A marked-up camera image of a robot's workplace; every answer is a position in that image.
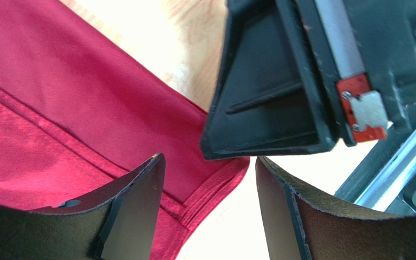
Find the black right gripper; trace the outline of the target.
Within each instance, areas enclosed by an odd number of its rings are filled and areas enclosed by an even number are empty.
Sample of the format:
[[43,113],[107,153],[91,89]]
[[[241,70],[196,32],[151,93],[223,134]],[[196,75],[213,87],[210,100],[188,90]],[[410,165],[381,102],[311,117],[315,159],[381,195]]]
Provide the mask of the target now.
[[349,147],[385,139],[389,125],[414,128],[416,1],[228,1],[227,9],[200,142],[206,160],[328,152],[336,124]]

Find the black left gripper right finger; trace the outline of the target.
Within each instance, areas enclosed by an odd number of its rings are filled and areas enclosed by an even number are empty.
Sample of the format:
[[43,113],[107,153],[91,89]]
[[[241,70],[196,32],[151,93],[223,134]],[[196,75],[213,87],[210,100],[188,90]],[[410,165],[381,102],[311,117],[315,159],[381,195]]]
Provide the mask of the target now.
[[256,183],[270,259],[416,259],[416,214],[350,203],[267,157],[256,160]]

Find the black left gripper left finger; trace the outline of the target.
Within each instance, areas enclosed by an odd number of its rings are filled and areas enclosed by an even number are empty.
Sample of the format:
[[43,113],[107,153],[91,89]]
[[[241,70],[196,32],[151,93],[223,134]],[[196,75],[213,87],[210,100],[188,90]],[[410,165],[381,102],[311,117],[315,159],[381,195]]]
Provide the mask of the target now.
[[0,205],[0,259],[149,259],[165,165],[154,155],[60,207]]

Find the red cloth napkin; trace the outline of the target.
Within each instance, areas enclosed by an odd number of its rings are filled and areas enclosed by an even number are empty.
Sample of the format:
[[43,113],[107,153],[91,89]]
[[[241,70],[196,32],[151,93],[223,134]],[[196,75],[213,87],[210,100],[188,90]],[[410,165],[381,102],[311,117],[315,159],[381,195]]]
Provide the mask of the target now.
[[62,2],[0,1],[0,205],[60,207],[162,154],[149,259],[175,259],[250,163],[206,161],[205,120]]

